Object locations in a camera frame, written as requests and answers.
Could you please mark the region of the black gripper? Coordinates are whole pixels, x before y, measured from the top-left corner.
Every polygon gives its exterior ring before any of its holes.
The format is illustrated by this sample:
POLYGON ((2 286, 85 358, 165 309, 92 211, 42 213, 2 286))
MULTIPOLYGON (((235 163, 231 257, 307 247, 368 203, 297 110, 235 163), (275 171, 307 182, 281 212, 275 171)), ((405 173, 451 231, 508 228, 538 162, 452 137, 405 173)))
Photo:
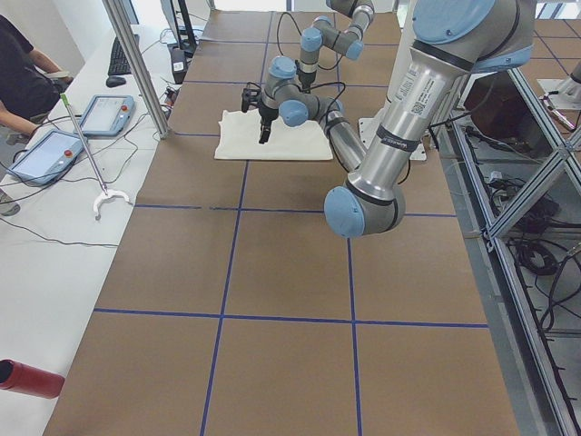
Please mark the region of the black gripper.
POLYGON ((269 107, 262 100, 258 103, 258 109, 261 117, 259 143, 266 144, 271 135, 271 123, 278 118, 278 109, 269 107))
POLYGON ((307 73, 299 70, 297 75, 300 82, 300 89, 302 91, 309 91, 316 80, 316 72, 307 73))

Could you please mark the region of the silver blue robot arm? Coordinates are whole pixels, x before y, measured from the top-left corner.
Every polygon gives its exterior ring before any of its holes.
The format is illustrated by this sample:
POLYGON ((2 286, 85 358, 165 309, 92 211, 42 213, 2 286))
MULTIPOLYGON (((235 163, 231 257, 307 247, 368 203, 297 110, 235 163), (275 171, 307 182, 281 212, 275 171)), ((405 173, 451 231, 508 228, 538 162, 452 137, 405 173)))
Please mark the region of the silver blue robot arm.
POLYGON ((330 8, 347 16, 349 27, 340 31, 326 17, 316 19, 303 33, 300 59, 274 58, 263 87, 245 90, 241 106, 258 109, 262 142, 268 141, 276 119, 289 127, 309 120, 320 125, 347 171, 344 184, 325 198, 326 222, 334 233, 356 238, 384 233, 400 223, 405 200, 399 175, 455 81, 467 74, 506 71, 529 60, 536 5, 532 1, 417 2, 411 14, 415 37, 408 45, 408 70, 368 144, 344 118, 337 100, 307 89, 320 49, 325 46, 357 59, 375 15, 370 1, 332 1, 330 8))
POLYGON ((327 47, 340 57, 358 60, 364 48, 363 37, 375 15, 372 1, 327 1, 326 5, 347 16, 350 24, 346 30, 339 30, 327 16, 321 15, 301 32, 300 58, 296 64, 301 90, 306 93, 310 91, 320 69, 320 49, 327 47))

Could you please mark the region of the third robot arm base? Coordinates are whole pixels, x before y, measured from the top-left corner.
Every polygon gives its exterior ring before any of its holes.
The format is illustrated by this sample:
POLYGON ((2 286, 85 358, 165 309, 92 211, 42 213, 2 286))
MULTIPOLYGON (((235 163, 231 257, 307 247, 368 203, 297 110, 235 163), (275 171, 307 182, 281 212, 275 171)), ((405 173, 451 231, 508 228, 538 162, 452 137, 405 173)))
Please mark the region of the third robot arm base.
POLYGON ((580 109, 580 64, 564 79, 537 79, 543 90, 541 100, 551 109, 580 109))

